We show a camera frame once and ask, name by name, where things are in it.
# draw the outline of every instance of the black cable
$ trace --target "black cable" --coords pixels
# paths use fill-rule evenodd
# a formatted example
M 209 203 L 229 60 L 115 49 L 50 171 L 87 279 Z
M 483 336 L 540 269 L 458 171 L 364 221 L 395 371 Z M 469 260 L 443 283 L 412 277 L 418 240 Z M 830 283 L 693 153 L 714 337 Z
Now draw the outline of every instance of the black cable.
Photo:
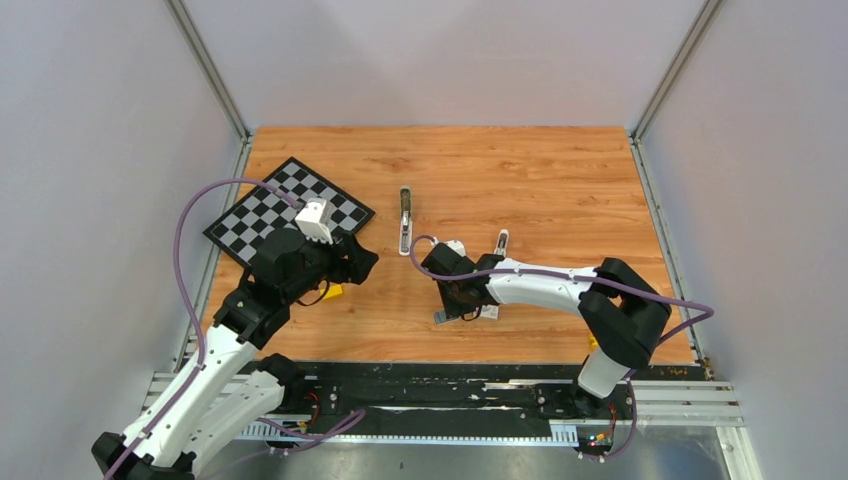
M 321 292 L 321 295 L 320 295 L 317 299 L 315 299 L 315 301 L 314 301 L 314 302 L 312 302 L 312 303 L 303 303 L 303 302 L 301 302 L 301 301 L 298 299 L 298 300 L 297 300 L 297 304 L 298 304 L 298 305 L 300 305 L 300 306 L 303 306 L 303 307 L 311 307 L 312 305 L 315 305 L 316 303 L 318 303 L 318 302 L 320 302 L 321 300 L 323 300 L 323 299 L 324 299 L 324 297 L 326 297 L 326 296 L 327 296 L 327 292 L 329 292 L 329 291 L 330 291 L 330 281 L 329 281 L 329 280 L 324 280 L 324 291 L 323 291 L 323 292 Z
M 471 318 L 465 318 L 465 315 L 460 315 L 459 318 L 463 319 L 466 322 L 470 322 L 472 320 L 477 320 L 480 318 L 480 314 L 483 313 L 483 307 L 477 307 L 477 310 L 474 311 L 474 316 Z

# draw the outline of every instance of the aluminum frame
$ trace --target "aluminum frame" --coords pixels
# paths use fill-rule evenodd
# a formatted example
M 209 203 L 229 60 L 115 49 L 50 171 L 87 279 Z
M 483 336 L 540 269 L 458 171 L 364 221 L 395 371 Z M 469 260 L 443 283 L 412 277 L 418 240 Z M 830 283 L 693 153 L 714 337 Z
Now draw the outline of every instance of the aluminum frame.
M 186 43 L 191 49 L 195 59 L 201 67 L 204 75 L 209 81 L 210 87 L 221 103 L 221 107 L 227 115 L 228 120 L 233 126 L 236 133 L 239 135 L 243 143 L 243 148 L 237 160 L 233 175 L 239 176 L 243 173 L 247 165 L 252 147 L 252 133 L 244 123 L 235 101 L 230 96 L 224 85 L 218 70 L 216 69 L 212 58 L 203 44 L 203 41 L 198 33 L 194 23 L 191 20 L 188 9 L 183 0 L 165 0 L 166 5 L 173 14 L 177 26 L 182 31 Z M 715 13 L 723 3 L 723 0 L 705 0 L 692 26 L 690 27 L 684 41 L 674 56 L 666 70 L 662 80 L 654 91 L 650 101 L 648 102 L 644 112 L 642 113 L 636 127 L 630 132 L 631 150 L 636 163 L 636 168 L 639 173 L 640 181 L 642 182 L 643 190 L 645 191 L 646 200 L 651 212 L 651 218 L 654 223 L 657 237 L 660 242 L 663 256 L 665 257 L 666 265 L 669 270 L 669 276 L 674 289 L 675 295 L 680 298 L 685 298 L 687 293 L 686 285 L 680 277 L 676 267 L 676 258 L 674 246 L 667 234 L 667 221 L 662 214 L 662 210 L 657 202 L 654 190 L 652 187 L 651 172 L 646 165 L 645 156 L 642 149 L 642 139 L 650 129 L 653 120 L 660 110 L 666 96 L 674 86 L 679 74 L 683 71 L 686 63 L 697 46 L 700 39 L 705 34 L 711 21 L 715 17 Z M 238 186 L 232 185 L 227 193 L 226 200 L 222 206 L 222 211 L 231 205 L 236 198 Z M 211 289 L 214 272 L 218 264 L 219 258 L 218 249 L 213 248 L 210 252 L 207 266 L 204 271 L 203 281 L 198 289 L 198 295 L 195 298 L 195 309 L 202 317 L 208 298 L 209 290 Z M 688 312 L 683 312 L 684 318 L 690 318 Z M 697 334 L 692 329 L 687 329 L 687 336 L 692 347 L 695 361 L 699 361 L 707 367 L 707 373 L 711 376 L 709 370 L 708 359 L 705 357 Z M 182 359 L 186 354 L 190 355 L 196 347 L 196 337 L 191 332 L 191 326 L 186 332 L 184 342 L 181 344 L 180 351 L 174 355 L 174 370 L 182 365 Z M 173 378 L 171 373 L 156 373 L 153 376 L 151 387 L 144 404 L 148 405 L 154 399 L 164 386 Z M 247 376 L 236 376 L 230 384 L 222 392 L 222 395 L 227 395 L 232 389 L 237 388 L 243 378 Z M 762 478 L 751 448 L 750 439 L 747 429 L 744 427 L 744 421 L 741 417 L 738 404 L 735 400 L 735 395 L 732 391 L 732 386 L 727 382 L 691 382 L 691 381 L 634 381 L 634 391 L 636 394 L 637 407 L 640 412 L 640 420 L 637 427 L 645 425 L 665 425 L 665 426 L 713 426 L 722 443 L 725 463 L 731 478 L 760 480 Z M 306 418 L 294 418 L 291 420 L 306 420 Z M 555 421 L 557 425 L 562 427 L 579 427 L 592 426 L 592 421 Z M 248 429 L 243 432 L 249 438 L 251 432 Z M 350 436 L 348 441 L 354 443 L 391 443 L 393 439 L 381 438 L 359 438 L 361 436 Z M 404 438 L 402 443 L 421 443 L 432 442 L 432 439 L 424 438 Z M 485 439 L 467 440 L 469 444 L 489 444 Z

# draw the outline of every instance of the red wire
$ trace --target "red wire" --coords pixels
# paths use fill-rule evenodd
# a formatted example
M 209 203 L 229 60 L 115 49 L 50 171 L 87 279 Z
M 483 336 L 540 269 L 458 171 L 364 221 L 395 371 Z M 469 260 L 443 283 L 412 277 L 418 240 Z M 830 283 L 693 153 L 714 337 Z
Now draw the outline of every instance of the red wire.
M 312 419 L 309 420 L 307 425 L 312 426 L 315 425 L 315 419 L 318 418 L 318 411 L 321 409 L 321 400 L 318 398 L 318 395 L 315 395 L 314 392 L 309 392 L 307 397 L 312 397 L 315 400 L 315 411 L 312 412 Z

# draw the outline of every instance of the metal floor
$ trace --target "metal floor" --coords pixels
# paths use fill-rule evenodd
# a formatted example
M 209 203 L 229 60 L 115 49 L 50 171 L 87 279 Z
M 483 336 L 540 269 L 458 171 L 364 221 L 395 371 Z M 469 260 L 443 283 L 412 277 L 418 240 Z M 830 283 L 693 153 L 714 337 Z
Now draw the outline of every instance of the metal floor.
M 623 442 L 627 428 L 616 435 Z M 234 441 L 206 475 L 266 447 Z M 571 449 L 444 445 L 325 444 L 289 458 L 260 457 L 216 480 L 494 480 L 651 479 L 722 480 L 729 475 L 715 428 L 640 429 L 626 455 L 606 464 L 578 460 Z

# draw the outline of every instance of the silver tool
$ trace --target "silver tool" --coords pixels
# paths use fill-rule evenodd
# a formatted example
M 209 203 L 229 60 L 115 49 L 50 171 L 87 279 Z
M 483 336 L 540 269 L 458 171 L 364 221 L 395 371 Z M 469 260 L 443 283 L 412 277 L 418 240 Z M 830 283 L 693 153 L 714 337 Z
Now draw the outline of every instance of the silver tool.
M 400 244 L 398 252 L 404 257 L 409 255 L 412 242 L 412 190 L 409 185 L 400 187 Z

